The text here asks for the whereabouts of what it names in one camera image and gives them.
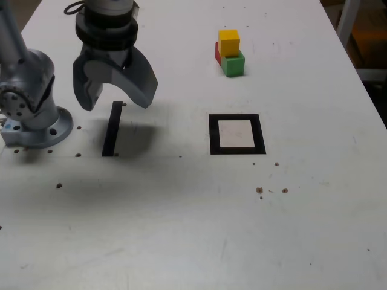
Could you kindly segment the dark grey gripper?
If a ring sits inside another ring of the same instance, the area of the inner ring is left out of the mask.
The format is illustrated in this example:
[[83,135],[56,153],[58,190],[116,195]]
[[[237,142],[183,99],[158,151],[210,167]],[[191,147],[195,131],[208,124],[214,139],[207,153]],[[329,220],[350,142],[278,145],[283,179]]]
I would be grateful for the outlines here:
[[82,45],[73,63],[73,89],[84,110],[93,110],[106,83],[120,88],[142,108],[152,104],[157,78],[147,58],[133,48],[106,51]]

